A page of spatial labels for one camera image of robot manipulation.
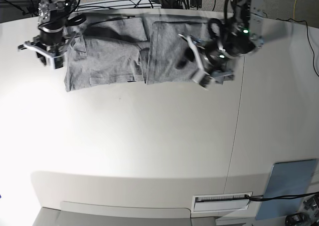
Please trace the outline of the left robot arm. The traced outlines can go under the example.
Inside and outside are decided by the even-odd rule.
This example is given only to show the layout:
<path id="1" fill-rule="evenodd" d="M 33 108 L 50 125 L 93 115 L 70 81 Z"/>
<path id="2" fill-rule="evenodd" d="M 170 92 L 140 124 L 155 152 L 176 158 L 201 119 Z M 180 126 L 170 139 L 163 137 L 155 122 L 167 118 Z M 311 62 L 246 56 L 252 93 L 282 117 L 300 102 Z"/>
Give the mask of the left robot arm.
<path id="1" fill-rule="evenodd" d="M 235 69 L 228 62 L 252 53 L 264 44 L 262 37 L 264 0 L 225 0 L 223 19 L 207 22 L 210 40 L 181 35 L 188 47 L 176 68 L 195 62 L 191 80 L 206 88 L 210 82 L 223 84 L 234 79 Z"/>

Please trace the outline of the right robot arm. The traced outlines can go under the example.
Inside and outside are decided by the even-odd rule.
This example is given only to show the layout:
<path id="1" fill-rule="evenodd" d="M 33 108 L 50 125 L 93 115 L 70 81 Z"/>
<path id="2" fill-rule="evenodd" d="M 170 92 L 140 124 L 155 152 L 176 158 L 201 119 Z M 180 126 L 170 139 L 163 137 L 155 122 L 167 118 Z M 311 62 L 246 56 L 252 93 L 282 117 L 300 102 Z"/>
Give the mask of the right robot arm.
<path id="1" fill-rule="evenodd" d="M 41 0 L 38 4 L 39 35 L 19 45 L 18 50 L 34 51 L 45 66 L 62 68 L 68 47 L 80 36 L 75 31 L 67 33 L 65 28 L 86 20 L 84 16 L 69 18 L 79 3 L 80 0 Z"/>

